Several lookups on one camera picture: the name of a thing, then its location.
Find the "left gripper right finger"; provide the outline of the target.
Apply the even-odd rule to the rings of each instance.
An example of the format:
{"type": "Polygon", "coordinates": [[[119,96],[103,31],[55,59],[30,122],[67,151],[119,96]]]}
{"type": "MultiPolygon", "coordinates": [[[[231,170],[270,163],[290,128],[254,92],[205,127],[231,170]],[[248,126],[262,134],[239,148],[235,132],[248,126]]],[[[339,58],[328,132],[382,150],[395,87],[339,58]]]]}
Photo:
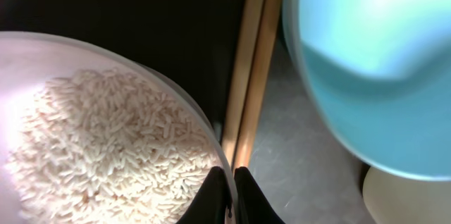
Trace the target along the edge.
{"type": "Polygon", "coordinates": [[[236,168],[234,179],[238,193],[238,223],[285,224],[246,167],[236,168]]]}

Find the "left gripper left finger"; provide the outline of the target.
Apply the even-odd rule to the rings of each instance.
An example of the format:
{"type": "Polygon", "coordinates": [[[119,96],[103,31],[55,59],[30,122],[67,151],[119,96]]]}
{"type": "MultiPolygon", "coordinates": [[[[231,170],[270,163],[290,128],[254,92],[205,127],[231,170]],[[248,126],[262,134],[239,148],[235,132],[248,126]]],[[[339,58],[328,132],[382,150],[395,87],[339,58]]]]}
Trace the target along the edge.
{"type": "Polygon", "coordinates": [[[177,224],[224,224],[226,218],[232,216],[232,197],[226,174],[215,166],[177,224]]]}

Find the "white rice pile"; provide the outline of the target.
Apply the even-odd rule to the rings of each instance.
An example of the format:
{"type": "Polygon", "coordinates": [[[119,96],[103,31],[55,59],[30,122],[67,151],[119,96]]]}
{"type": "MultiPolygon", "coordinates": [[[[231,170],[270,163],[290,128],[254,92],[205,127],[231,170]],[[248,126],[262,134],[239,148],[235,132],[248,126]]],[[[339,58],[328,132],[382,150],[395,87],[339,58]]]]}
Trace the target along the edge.
{"type": "Polygon", "coordinates": [[[221,161],[191,113],[132,73],[35,92],[6,170],[28,223],[175,223],[221,161]]]}

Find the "white cup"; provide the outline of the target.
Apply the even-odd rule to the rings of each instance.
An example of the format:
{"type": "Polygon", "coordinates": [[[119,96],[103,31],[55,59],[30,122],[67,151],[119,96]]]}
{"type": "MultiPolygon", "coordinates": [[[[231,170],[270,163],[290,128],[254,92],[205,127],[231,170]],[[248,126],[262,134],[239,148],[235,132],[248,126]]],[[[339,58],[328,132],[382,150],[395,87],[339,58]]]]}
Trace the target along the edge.
{"type": "Polygon", "coordinates": [[[378,224],[450,224],[450,183],[401,178],[370,168],[365,207],[378,224]]]}

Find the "blue bowl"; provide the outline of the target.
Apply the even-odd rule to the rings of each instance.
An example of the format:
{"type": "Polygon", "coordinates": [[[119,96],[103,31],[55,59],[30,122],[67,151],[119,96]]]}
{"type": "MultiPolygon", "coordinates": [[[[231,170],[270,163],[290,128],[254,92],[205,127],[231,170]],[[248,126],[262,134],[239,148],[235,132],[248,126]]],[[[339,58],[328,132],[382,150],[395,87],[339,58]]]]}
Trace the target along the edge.
{"type": "Polygon", "coordinates": [[[450,179],[450,0],[283,0],[288,52],[322,120],[364,162],[450,179]]]}

